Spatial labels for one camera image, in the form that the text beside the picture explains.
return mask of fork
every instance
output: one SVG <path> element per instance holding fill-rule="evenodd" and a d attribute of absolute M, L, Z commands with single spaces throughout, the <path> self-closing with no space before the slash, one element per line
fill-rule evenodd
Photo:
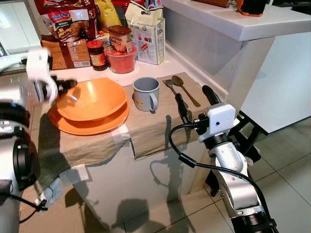
<path fill-rule="evenodd" d="M 175 92 L 174 88 L 173 88 L 173 81 L 171 79 L 168 80 L 163 80 L 163 83 L 171 90 L 173 91 L 174 95 L 177 95 L 177 93 Z"/>

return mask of brown box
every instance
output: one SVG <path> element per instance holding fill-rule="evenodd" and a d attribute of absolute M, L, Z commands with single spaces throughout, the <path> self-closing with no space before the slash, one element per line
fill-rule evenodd
<path fill-rule="evenodd" d="M 91 66 L 85 39 L 59 42 L 52 35 L 42 35 L 41 45 L 47 47 L 53 57 L 52 70 Z"/>

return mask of spoon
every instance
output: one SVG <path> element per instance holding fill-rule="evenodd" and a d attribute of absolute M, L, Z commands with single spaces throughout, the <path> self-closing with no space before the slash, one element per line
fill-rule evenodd
<path fill-rule="evenodd" d="M 172 81 L 173 81 L 173 84 L 174 84 L 174 85 L 181 87 L 181 88 L 185 91 L 185 93 L 189 96 L 189 98 L 190 98 L 190 100 L 192 101 L 192 103 L 194 104 L 194 106 L 196 106 L 196 107 L 200 107 L 200 106 L 201 106 L 201 105 L 199 104 L 199 102 L 196 101 L 196 100 L 192 97 L 192 95 L 190 95 L 190 93 L 186 90 L 186 88 L 183 86 L 184 81 L 183 81 L 181 78 L 179 78 L 178 76 L 174 75 L 174 76 L 172 77 Z"/>

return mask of red container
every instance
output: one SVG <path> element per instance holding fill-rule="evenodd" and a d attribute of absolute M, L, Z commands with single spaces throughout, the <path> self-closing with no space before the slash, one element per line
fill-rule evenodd
<path fill-rule="evenodd" d="M 115 51 L 112 47 L 104 49 L 111 71 L 118 74 L 125 74 L 134 70 L 136 51 L 135 46 L 131 52 L 127 53 Z"/>

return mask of white counter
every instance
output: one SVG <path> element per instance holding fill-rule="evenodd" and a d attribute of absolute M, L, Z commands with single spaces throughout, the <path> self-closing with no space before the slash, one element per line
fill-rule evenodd
<path fill-rule="evenodd" d="M 248 17 L 232 7 L 187 0 L 162 2 L 170 10 L 238 41 L 311 31 L 311 16 L 271 5 L 266 5 L 262 17 Z"/>

